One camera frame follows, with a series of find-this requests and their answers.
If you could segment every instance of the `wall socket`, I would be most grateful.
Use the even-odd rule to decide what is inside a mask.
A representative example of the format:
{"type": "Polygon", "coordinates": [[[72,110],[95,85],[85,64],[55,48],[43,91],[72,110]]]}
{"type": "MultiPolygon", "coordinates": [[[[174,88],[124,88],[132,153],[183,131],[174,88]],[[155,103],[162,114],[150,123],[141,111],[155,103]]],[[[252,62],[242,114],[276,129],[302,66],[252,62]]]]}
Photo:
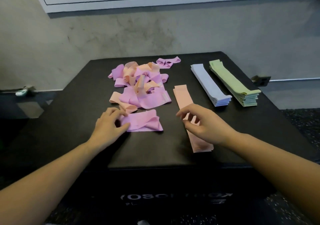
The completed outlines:
{"type": "Polygon", "coordinates": [[[258,76],[258,75],[251,78],[252,82],[257,87],[267,86],[270,79],[271,79],[271,76],[258,76]]]}

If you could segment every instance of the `pipe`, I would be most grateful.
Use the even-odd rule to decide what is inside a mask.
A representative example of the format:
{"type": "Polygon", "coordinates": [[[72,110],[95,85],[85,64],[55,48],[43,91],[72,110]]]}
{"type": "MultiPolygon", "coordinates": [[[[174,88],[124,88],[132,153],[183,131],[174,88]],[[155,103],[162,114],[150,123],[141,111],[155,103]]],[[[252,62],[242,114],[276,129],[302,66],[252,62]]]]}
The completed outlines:
{"type": "Polygon", "coordinates": [[[302,79],[270,80],[269,82],[304,81],[304,80],[320,80],[320,77],[318,77],[318,78],[302,78],[302,79]]]}

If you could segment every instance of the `wall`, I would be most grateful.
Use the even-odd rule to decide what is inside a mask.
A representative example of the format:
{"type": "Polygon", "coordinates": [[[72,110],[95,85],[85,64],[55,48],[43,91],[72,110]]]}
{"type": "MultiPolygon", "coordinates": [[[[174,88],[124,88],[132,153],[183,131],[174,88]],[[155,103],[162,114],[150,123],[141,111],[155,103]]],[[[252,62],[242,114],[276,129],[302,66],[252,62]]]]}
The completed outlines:
{"type": "MultiPolygon", "coordinates": [[[[62,89],[91,59],[210,51],[225,52],[249,77],[320,77],[320,0],[230,1],[50,16],[38,0],[0,0],[0,89],[26,84],[62,89]]],[[[320,102],[312,106],[320,107],[320,102]]]]}

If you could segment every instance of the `person's right hand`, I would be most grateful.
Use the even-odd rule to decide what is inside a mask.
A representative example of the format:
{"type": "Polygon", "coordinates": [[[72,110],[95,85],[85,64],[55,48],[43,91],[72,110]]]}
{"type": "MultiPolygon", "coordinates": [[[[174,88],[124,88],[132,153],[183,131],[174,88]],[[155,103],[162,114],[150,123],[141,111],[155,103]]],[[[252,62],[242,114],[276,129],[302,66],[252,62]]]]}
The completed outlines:
{"type": "Polygon", "coordinates": [[[231,137],[238,134],[216,113],[196,104],[190,104],[182,108],[176,116],[183,119],[188,113],[188,120],[182,120],[186,129],[208,143],[223,145],[231,137]],[[199,126],[190,122],[194,116],[196,116],[195,123],[200,122],[199,126]]]}

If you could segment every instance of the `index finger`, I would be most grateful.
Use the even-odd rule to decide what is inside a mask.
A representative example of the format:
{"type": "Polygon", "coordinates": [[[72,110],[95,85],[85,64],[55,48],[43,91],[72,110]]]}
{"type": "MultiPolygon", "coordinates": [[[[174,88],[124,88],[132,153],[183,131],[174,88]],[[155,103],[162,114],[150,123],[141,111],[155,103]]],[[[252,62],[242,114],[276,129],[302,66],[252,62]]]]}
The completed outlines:
{"type": "Polygon", "coordinates": [[[176,114],[176,116],[182,116],[184,114],[190,113],[194,116],[197,116],[197,118],[201,119],[203,118],[203,116],[205,115],[203,113],[204,111],[204,107],[196,105],[196,104],[190,104],[186,107],[183,107],[180,111],[178,111],[178,113],[176,114]]]}
{"type": "Polygon", "coordinates": [[[117,109],[110,115],[113,121],[116,121],[120,116],[128,116],[128,114],[123,110],[117,109]]]}

